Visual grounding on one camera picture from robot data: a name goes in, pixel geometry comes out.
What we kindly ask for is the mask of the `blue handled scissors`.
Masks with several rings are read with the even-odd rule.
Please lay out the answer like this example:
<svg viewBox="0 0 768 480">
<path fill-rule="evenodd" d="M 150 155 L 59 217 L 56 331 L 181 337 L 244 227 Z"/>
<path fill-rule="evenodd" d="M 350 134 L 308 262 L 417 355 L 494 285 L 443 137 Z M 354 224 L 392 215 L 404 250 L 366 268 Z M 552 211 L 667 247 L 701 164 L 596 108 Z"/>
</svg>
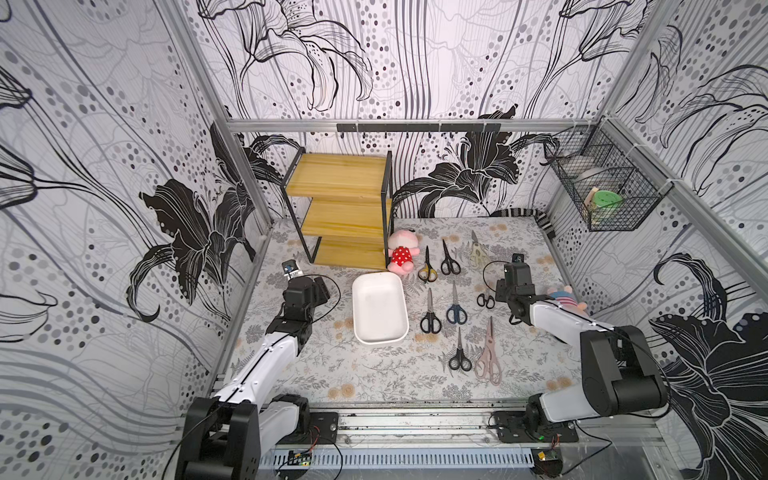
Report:
<svg viewBox="0 0 768 480">
<path fill-rule="evenodd" d="M 468 314 L 459 302 L 456 283 L 452 284 L 452 303 L 446 310 L 446 321 L 454 325 L 464 325 L 468 321 Z"/>
</svg>

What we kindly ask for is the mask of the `black yellow handled scissors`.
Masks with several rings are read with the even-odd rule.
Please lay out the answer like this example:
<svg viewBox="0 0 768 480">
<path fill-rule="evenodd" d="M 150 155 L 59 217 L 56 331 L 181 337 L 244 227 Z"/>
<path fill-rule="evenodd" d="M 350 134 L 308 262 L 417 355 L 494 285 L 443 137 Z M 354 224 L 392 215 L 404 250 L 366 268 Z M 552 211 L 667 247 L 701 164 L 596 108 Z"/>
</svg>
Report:
<svg viewBox="0 0 768 480">
<path fill-rule="evenodd" d="M 431 265 L 429 247 L 425 248 L 424 264 L 417 273 L 418 278 L 424 283 L 433 283 L 438 278 L 438 273 Z"/>
</svg>

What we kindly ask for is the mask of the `cream handled scissors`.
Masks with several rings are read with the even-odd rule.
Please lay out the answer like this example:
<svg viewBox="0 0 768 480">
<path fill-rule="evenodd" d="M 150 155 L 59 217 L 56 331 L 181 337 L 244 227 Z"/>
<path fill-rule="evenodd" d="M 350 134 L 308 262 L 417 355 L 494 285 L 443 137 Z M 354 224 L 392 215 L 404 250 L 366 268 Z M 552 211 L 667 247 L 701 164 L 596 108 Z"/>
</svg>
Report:
<svg viewBox="0 0 768 480">
<path fill-rule="evenodd" d="M 472 268 L 476 270 L 482 270 L 490 262 L 489 255 L 474 230 L 471 231 L 469 260 Z"/>
</svg>

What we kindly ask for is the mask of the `medium black handled scissors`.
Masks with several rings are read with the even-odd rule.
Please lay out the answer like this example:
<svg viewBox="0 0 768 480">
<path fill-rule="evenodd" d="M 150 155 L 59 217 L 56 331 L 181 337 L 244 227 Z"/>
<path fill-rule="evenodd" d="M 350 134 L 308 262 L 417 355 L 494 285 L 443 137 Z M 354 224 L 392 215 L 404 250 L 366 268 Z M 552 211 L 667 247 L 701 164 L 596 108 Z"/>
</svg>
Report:
<svg viewBox="0 0 768 480">
<path fill-rule="evenodd" d="M 456 350 L 454 355 L 448 361 L 448 367 L 453 371 L 462 370 L 464 372 L 469 372 L 473 368 L 472 361 L 464 352 L 461 328 L 458 328 Z"/>
</svg>

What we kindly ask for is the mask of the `rose gold scissors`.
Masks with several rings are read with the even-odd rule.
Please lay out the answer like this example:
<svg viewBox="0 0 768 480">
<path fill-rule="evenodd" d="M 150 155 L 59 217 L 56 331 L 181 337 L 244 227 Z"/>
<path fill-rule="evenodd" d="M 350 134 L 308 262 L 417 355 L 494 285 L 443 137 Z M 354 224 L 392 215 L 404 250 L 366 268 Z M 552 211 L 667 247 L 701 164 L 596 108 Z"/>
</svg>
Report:
<svg viewBox="0 0 768 480">
<path fill-rule="evenodd" d="M 486 327 L 484 348 L 474 364 L 474 373 L 477 379 L 499 386 L 502 381 L 502 369 L 495 345 L 494 324 L 493 319 L 490 318 Z"/>
</svg>

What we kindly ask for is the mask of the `small black handled scissors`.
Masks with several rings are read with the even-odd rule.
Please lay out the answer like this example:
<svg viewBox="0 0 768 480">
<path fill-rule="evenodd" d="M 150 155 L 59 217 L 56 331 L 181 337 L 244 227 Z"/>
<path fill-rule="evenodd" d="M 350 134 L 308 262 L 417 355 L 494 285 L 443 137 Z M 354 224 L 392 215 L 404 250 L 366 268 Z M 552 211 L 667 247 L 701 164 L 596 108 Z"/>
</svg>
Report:
<svg viewBox="0 0 768 480">
<path fill-rule="evenodd" d="M 476 298 L 477 305 L 486 309 L 493 309 L 496 305 L 495 297 L 492 293 L 481 293 Z"/>
</svg>

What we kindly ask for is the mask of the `silver black handled scissors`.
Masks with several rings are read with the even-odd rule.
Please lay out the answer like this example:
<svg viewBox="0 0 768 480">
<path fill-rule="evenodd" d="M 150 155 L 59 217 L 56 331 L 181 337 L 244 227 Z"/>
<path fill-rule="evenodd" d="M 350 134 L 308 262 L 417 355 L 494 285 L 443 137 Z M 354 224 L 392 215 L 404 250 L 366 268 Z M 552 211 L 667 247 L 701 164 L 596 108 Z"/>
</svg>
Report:
<svg viewBox="0 0 768 480">
<path fill-rule="evenodd" d="M 421 331 L 425 334 L 439 334 L 442 330 L 442 322 L 436 316 L 433 304 L 432 290 L 427 292 L 427 309 L 420 321 Z"/>
</svg>

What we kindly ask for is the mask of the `large black handled scissors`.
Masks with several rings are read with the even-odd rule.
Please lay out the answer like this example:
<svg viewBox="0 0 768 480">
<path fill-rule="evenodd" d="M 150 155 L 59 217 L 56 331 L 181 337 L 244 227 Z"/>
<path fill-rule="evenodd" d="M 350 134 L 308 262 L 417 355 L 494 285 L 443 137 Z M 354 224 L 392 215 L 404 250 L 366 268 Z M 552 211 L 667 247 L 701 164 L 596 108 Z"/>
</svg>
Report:
<svg viewBox="0 0 768 480">
<path fill-rule="evenodd" d="M 451 255 L 450 249 L 445 240 L 441 241 L 444 258 L 441 262 L 440 269 L 443 275 L 459 275 L 462 272 L 461 265 Z"/>
</svg>

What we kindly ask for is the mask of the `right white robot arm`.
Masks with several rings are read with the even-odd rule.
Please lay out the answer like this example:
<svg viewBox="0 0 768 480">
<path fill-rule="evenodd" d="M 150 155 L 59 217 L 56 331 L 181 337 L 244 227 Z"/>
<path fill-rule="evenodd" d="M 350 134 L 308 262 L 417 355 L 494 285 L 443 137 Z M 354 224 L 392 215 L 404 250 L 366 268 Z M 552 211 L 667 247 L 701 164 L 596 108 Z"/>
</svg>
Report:
<svg viewBox="0 0 768 480">
<path fill-rule="evenodd" d="M 543 422 L 560 423 L 636 414 L 666 406 L 669 392 L 643 333 L 635 327 L 601 324 L 538 295 L 531 285 L 496 282 L 496 300 L 514 318 L 553 335 L 580 355 L 581 383 L 531 400 Z"/>
</svg>

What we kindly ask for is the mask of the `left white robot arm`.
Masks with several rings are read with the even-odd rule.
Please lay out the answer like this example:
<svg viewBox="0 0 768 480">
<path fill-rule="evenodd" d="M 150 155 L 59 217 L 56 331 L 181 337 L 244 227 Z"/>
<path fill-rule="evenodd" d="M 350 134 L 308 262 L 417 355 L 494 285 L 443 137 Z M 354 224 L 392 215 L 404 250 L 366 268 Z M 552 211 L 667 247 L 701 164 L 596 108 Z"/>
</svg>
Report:
<svg viewBox="0 0 768 480">
<path fill-rule="evenodd" d="M 327 280 L 290 279 L 255 356 L 216 393 L 193 400 L 172 453 L 175 479 L 254 479 L 264 453 L 285 437 L 309 433 L 306 398 L 268 395 L 309 342 L 315 310 L 331 297 Z"/>
</svg>

